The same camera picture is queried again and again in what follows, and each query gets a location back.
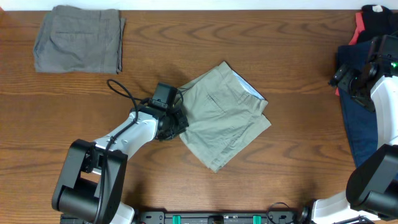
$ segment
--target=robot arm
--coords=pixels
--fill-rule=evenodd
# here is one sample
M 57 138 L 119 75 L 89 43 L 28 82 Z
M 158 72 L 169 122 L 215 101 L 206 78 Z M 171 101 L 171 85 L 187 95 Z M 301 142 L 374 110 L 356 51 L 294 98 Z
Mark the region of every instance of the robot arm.
M 127 160 L 145 143 L 173 139 L 185 131 L 187 118 L 174 106 L 177 93 L 159 83 L 153 98 L 141 101 L 115 130 L 94 142 L 72 143 L 53 194 L 53 209 L 95 224 L 130 224 L 134 209 L 120 202 Z M 100 174 L 104 182 L 86 180 L 81 172 Z
M 378 145 L 398 145 L 398 77 L 382 76 L 371 90 L 376 108 Z
M 358 223 L 361 219 L 398 218 L 398 182 L 394 180 L 398 171 L 397 61 L 398 39 L 378 37 L 372 42 L 362 73 L 344 65 L 331 81 L 354 101 L 376 111 L 378 150 L 351 174 L 345 191 L 314 202 L 312 222 Z

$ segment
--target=red garment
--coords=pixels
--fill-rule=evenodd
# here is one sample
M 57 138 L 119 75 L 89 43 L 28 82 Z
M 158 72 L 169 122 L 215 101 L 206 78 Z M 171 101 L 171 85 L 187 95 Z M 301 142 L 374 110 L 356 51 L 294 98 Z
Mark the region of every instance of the red garment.
M 355 28 L 354 36 L 351 39 L 351 41 L 349 42 L 349 45 L 356 44 L 356 41 L 358 40 L 359 34 L 362 31 L 365 31 L 365 25 L 364 25 L 363 20 L 362 20 L 362 12 L 357 12 L 355 14 L 355 23 L 356 23 L 356 28 Z

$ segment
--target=green clip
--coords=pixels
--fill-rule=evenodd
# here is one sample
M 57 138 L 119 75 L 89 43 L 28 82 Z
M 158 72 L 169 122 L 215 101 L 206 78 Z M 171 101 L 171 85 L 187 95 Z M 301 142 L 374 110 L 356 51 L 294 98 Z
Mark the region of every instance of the green clip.
M 253 224 L 261 224 L 261 216 L 253 215 Z
M 173 224 L 181 224 L 181 216 L 173 215 Z

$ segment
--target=wood grain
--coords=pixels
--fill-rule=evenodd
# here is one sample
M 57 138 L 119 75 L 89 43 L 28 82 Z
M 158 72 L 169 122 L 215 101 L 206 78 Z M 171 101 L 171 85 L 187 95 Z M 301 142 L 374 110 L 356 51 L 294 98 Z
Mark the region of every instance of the wood grain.
M 345 189 L 354 164 L 327 81 L 337 47 L 353 34 L 353 11 L 123 11 L 119 75 L 35 73 L 44 14 L 1 15 L 0 223 L 59 222 L 50 201 L 69 145 L 108 133 L 131 107 L 106 79 L 145 97 L 157 82 L 180 86 L 223 60 L 267 98 L 272 126 L 217 174 L 178 138 L 150 142 L 128 163 L 123 200 L 170 211 L 266 210 Z

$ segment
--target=white wall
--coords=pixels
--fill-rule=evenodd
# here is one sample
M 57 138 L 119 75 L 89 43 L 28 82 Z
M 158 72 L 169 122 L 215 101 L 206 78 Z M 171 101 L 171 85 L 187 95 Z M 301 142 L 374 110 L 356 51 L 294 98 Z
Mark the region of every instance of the white wall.
M 365 4 L 398 9 L 398 0 L 0 0 L 6 11 L 51 10 L 59 4 L 120 10 L 360 9 Z

